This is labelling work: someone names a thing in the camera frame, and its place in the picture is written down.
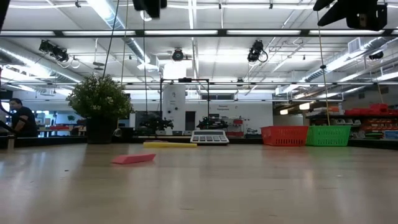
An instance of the black shirt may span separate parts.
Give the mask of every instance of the black shirt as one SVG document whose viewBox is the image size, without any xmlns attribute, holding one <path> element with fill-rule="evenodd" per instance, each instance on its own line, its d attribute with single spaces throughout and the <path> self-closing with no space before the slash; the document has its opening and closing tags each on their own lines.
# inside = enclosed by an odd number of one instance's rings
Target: black shirt
<svg viewBox="0 0 398 224">
<path fill-rule="evenodd" d="M 35 115 L 32 113 L 32 110 L 23 106 L 16 113 L 12 115 L 12 128 L 15 129 L 17 123 L 19 121 L 19 117 L 27 116 L 27 121 L 24 127 L 19 131 L 19 136 L 24 137 L 37 137 L 37 127 Z"/>
</svg>

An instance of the calculator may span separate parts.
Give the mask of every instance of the calculator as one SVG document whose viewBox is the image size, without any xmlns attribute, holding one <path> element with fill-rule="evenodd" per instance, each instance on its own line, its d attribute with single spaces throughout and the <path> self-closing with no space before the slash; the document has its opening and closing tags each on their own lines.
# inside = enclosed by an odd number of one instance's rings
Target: calculator
<svg viewBox="0 0 398 224">
<path fill-rule="evenodd" d="M 197 130 L 192 132 L 191 143 L 228 144 L 229 140 L 222 130 Z"/>
</svg>

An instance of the green basket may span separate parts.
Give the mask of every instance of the green basket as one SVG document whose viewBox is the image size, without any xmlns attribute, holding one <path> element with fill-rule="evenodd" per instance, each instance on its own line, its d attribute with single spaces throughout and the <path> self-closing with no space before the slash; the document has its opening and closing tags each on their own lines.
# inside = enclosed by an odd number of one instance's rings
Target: green basket
<svg viewBox="0 0 398 224">
<path fill-rule="evenodd" d="M 347 146 L 351 126 L 310 126 L 308 146 Z"/>
</svg>

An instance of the yellow foam bar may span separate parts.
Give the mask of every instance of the yellow foam bar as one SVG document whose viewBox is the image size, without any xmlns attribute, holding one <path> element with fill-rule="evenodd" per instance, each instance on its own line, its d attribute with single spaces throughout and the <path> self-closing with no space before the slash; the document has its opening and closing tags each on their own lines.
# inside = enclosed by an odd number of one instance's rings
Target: yellow foam bar
<svg viewBox="0 0 398 224">
<path fill-rule="evenodd" d="M 144 142 L 144 148 L 153 147 L 197 147 L 197 144 L 192 143 L 174 143 L 174 142 Z"/>
</svg>

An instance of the red bin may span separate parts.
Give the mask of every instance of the red bin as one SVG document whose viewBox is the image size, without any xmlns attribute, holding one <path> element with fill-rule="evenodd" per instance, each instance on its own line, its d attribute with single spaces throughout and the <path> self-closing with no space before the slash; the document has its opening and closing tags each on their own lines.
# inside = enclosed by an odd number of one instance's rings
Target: red bin
<svg viewBox="0 0 398 224">
<path fill-rule="evenodd" d="M 264 144 L 270 146 L 305 146 L 308 126 L 269 126 L 261 128 Z"/>
</svg>

